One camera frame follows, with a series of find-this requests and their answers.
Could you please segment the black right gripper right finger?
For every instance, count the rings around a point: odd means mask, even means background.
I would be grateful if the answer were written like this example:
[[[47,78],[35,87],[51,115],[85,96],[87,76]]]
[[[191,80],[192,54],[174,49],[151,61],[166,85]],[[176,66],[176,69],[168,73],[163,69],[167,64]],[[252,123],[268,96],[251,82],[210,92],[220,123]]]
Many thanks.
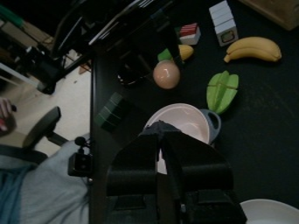
[[[162,153],[180,224],[246,224],[230,164],[203,141],[162,122]]]

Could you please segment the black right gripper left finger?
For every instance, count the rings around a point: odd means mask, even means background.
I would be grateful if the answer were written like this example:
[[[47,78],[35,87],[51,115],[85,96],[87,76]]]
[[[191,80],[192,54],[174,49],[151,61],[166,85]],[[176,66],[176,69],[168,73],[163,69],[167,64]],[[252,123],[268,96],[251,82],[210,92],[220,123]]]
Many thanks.
[[[159,124],[147,126],[107,171],[105,224],[158,224]]]

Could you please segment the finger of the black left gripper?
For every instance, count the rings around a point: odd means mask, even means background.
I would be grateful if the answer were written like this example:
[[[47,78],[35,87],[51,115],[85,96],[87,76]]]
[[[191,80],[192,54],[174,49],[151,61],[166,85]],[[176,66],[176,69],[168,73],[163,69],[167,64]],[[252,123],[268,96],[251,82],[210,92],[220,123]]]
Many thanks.
[[[166,27],[166,45],[172,55],[174,62],[179,69],[183,69],[183,59],[179,50],[178,38],[175,29],[168,25]]]

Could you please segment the person's hand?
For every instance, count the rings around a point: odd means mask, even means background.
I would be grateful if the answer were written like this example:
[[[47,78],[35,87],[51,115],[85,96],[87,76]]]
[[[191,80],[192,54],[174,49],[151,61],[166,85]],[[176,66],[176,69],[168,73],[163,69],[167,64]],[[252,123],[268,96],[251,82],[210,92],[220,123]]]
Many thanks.
[[[8,135],[16,128],[15,105],[11,101],[0,97],[0,137]]]

